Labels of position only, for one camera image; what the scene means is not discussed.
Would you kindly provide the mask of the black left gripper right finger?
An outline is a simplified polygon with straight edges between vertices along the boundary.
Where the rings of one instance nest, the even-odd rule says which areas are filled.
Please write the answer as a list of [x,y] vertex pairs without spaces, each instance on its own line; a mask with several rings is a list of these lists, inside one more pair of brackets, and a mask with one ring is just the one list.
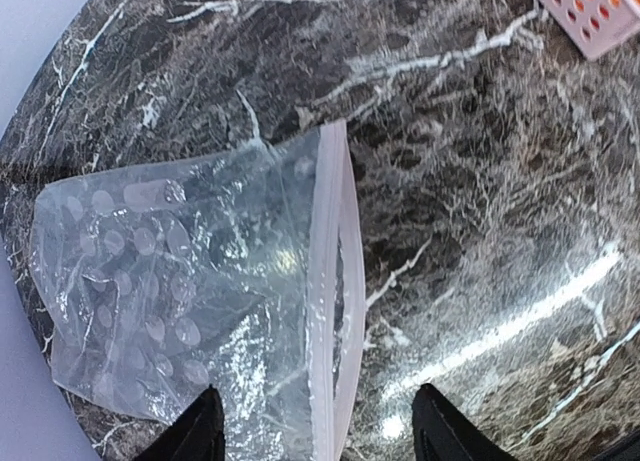
[[515,461],[488,439],[434,385],[423,384],[412,402],[417,461]]

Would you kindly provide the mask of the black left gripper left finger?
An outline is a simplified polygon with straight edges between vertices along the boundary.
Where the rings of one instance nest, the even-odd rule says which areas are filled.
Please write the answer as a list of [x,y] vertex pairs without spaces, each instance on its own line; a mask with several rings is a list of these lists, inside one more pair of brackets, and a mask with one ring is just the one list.
[[224,411],[209,385],[135,461],[224,461]]

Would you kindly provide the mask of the clear zip top bag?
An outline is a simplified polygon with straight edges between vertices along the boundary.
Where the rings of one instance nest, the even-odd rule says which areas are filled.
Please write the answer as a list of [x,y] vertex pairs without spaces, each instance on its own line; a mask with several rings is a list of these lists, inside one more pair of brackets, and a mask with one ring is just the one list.
[[214,387],[228,459],[340,457],[366,314],[344,121],[51,183],[30,251],[59,387],[164,424]]

